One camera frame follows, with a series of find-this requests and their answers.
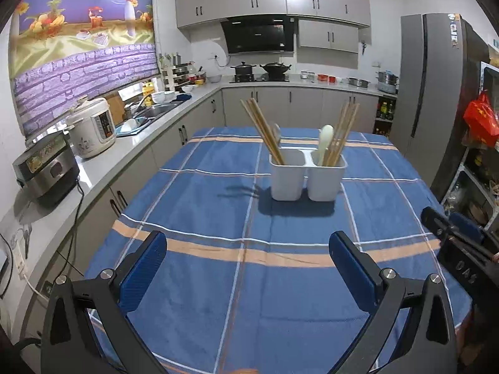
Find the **white plastic spoon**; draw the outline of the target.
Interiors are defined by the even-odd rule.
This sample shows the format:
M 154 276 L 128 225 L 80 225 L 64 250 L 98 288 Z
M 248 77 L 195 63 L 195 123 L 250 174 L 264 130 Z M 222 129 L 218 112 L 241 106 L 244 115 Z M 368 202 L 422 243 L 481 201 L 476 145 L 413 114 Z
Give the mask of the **white plastic spoon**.
M 334 135 L 334 128 L 332 125 L 327 124 L 321 129 L 319 135 L 318 150 L 317 150 L 318 165 L 323 165 L 325 153 L 330 143 L 332 142 L 333 135 Z

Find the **wooden chopsticks bundle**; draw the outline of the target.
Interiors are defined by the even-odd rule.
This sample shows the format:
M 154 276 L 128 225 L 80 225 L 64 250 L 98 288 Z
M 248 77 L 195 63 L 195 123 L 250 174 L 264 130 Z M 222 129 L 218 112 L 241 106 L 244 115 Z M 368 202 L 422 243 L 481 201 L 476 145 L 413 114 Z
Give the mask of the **wooden chopsticks bundle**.
M 351 100 L 343 106 L 339 121 L 334 129 L 332 140 L 327 147 L 323 159 L 322 164 L 324 166 L 334 167 L 337 165 L 342 149 L 354 124 L 359 106 L 360 104 L 356 103 L 355 100 Z
M 272 133 L 271 127 L 263 115 L 260 106 L 255 99 L 240 100 L 240 104 L 246 111 L 257 132 L 260 134 L 263 142 L 272 156 L 274 162 L 278 165 L 285 165 L 283 155 L 278 147 L 278 141 Z

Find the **white utensil holder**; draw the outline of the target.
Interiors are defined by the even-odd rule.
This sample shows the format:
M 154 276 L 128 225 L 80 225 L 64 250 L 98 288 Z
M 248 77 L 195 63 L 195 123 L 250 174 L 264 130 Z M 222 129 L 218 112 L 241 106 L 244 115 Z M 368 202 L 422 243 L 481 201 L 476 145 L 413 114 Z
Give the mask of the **white utensil holder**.
M 336 166 L 322 166 L 318 165 L 318 150 L 282 148 L 281 152 L 284 165 L 277 164 L 269 155 L 274 200 L 298 201 L 305 189 L 313 202 L 333 202 L 336 199 L 348 168 L 343 155 L 340 155 Z

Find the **grey lower cabinets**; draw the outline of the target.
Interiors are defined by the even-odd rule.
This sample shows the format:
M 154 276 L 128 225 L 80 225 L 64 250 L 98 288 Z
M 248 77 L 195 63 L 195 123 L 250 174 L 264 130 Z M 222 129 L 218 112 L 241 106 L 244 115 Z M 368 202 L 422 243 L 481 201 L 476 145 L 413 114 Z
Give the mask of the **grey lower cabinets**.
M 41 281 L 58 248 L 76 228 L 75 256 L 88 264 L 111 231 L 142 239 L 165 232 L 175 247 L 195 243 L 202 250 L 232 244 L 263 244 L 250 230 L 257 195 L 252 178 L 262 140 L 252 127 L 226 122 L 241 113 L 247 88 L 201 88 L 143 132 L 120 138 L 109 150 L 80 161 L 83 192 L 71 190 L 51 209 L 33 204 L 18 213 L 31 225 L 25 277 L 7 297 L 11 336 L 20 339 L 29 319 L 32 287 Z

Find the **red plastic bag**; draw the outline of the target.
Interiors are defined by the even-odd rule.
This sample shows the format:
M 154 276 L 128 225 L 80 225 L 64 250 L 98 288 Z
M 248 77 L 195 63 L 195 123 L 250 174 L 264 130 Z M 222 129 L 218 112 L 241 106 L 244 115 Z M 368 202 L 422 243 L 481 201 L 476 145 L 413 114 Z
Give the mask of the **red plastic bag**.
M 491 148 L 496 145 L 499 136 L 498 120 L 485 91 L 481 91 L 468 104 L 463 119 L 474 140 Z

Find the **silver black toaster appliance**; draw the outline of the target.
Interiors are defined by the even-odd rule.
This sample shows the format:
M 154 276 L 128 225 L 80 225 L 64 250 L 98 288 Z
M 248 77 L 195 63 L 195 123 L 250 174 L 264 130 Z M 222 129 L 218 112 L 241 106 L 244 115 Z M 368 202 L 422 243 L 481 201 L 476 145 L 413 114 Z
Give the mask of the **silver black toaster appliance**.
M 16 181 L 40 206 L 51 209 L 77 185 L 80 169 L 63 132 L 51 133 L 13 161 Z

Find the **blue plaid tablecloth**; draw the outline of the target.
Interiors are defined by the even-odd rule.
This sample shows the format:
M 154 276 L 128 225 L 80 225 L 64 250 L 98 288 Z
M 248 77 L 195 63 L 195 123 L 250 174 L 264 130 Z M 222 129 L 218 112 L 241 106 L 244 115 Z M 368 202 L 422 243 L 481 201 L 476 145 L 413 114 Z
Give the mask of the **blue plaid tablecloth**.
M 367 318 L 329 256 L 331 233 L 404 278 L 439 269 L 438 240 L 419 221 L 438 201 L 412 165 L 361 132 L 343 156 L 334 201 L 278 202 L 255 130 L 200 130 L 128 203 L 85 275 L 162 231 L 167 255 L 129 319 L 166 369 L 328 372 Z

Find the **grey refrigerator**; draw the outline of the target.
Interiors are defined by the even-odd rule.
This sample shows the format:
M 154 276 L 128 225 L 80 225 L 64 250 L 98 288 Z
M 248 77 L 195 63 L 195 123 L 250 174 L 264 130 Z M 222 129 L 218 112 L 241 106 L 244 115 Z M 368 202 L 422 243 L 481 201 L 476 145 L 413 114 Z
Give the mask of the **grey refrigerator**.
M 486 43 L 458 14 L 401 18 L 401 68 L 391 142 L 443 199 L 463 157 L 468 103 L 480 87 Z

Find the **white rice cooker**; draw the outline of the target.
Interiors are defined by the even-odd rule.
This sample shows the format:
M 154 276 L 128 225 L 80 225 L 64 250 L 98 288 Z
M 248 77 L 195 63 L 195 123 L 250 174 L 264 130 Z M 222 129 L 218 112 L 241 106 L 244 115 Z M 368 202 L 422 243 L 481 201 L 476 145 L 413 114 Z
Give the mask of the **white rice cooker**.
M 82 159 L 98 156 L 115 143 L 115 124 L 105 98 L 89 100 L 87 95 L 81 96 L 66 124 L 75 153 Z

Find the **steel sink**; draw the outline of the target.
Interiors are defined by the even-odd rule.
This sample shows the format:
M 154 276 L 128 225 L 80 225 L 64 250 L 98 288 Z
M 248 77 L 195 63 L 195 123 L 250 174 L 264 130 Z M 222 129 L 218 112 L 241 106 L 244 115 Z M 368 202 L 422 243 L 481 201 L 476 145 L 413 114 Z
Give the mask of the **steel sink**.
M 146 127 L 153 124 L 160 117 L 163 117 L 167 113 L 171 112 L 180 104 L 181 101 L 174 100 L 167 104 L 149 106 L 138 114 L 135 114 L 129 120 L 126 120 L 118 125 L 116 127 L 116 136 L 118 138 L 135 136 L 142 132 Z

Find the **black wok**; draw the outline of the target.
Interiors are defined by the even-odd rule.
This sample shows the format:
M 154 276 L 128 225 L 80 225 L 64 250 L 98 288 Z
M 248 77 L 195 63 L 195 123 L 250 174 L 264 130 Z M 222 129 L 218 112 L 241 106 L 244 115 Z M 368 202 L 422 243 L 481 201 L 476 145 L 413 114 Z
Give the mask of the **black wok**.
M 290 65 L 284 63 L 267 63 L 265 65 L 260 65 L 269 75 L 281 76 L 285 74 L 291 68 Z

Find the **black cooking pot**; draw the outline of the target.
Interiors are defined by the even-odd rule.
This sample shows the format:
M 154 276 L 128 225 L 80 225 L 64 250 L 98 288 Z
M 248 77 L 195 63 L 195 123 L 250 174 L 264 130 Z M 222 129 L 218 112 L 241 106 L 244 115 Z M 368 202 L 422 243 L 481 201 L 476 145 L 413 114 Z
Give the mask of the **black cooking pot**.
M 253 68 L 254 64 L 245 63 L 242 61 L 240 64 L 236 66 L 232 66 L 232 69 L 235 71 L 236 77 L 252 77 L 253 76 Z

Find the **white dish rack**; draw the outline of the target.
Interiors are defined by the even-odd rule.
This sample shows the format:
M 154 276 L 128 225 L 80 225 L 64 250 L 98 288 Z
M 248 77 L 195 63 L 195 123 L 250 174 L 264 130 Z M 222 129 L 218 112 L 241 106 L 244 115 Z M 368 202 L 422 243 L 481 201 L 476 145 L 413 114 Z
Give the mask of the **white dish rack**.
M 197 69 L 194 62 L 182 63 L 182 57 L 178 53 L 160 53 L 158 64 L 165 91 L 189 93 L 195 85 L 203 85 L 206 82 L 206 72 L 203 68 Z

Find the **black range hood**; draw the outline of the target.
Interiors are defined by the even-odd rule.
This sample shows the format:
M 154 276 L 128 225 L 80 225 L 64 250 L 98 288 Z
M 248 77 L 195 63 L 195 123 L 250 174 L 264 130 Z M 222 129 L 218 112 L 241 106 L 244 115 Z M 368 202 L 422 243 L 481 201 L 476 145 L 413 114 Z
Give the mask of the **black range hood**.
M 221 22 L 228 53 L 293 52 L 294 20 L 287 15 L 231 17 Z

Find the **scenic window blind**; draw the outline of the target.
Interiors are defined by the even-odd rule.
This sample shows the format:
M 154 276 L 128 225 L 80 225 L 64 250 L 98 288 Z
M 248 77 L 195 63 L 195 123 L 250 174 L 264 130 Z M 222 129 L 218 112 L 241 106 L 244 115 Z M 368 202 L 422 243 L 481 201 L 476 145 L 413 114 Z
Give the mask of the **scenic window blind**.
M 21 0 L 9 36 L 9 77 L 26 137 L 86 95 L 158 74 L 152 0 Z

